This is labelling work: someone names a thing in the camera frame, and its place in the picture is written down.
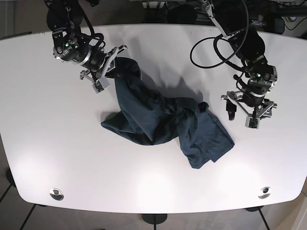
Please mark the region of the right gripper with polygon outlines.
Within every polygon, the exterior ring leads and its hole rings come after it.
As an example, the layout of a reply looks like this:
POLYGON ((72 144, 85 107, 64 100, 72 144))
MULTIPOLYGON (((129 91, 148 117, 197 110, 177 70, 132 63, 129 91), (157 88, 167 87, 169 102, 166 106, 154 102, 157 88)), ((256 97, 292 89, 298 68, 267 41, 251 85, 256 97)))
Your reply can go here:
POLYGON ((106 75, 116 68, 115 58, 126 49, 126 45, 121 45, 105 53, 102 48, 90 46, 87 56, 79 64, 86 68, 80 73, 80 79, 88 79, 96 93, 105 90, 110 86, 106 75))

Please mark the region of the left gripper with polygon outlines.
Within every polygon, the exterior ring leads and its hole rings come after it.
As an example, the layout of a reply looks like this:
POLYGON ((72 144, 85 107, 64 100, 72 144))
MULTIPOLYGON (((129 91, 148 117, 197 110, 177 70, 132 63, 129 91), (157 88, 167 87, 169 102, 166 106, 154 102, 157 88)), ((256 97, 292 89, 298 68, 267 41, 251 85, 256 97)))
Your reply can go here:
POLYGON ((227 91, 226 95, 221 96, 221 100, 226 101, 228 120, 234 120, 239 108, 246 116, 245 126, 252 129, 258 129, 260 121, 272 117, 272 110, 278 107, 269 99, 253 97, 243 91, 227 91))

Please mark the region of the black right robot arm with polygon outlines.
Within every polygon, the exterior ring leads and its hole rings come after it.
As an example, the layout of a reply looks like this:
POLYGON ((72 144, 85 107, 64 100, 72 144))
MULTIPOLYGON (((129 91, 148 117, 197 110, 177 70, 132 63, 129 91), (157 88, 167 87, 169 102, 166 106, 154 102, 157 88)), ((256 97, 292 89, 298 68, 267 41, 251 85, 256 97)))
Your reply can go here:
POLYGON ((96 93, 110 86, 107 75, 116 68, 115 59, 126 45, 104 51, 102 33, 96 33, 77 0, 47 0, 47 25, 52 31, 53 55, 61 62, 72 62, 84 70, 80 79, 88 79, 96 93))

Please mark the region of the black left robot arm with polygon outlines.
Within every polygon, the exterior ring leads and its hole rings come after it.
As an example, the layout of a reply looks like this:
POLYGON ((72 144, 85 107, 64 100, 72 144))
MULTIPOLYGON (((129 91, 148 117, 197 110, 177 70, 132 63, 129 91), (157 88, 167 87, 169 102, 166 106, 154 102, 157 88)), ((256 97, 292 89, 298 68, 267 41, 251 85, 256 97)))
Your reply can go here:
POLYGON ((237 91, 228 91, 228 119, 234 120, 239 107, 246 114, 246 127, 257 129, 260 121, 272 116, 277 104, 265 96, 275 87, 278 76, 275 66, 265 57, 265 43, 253 27, 244 0, 203 0, 202 7, 221 34, 212 37, 213 48, 221 62, 239 71, 234 75, 237 91))

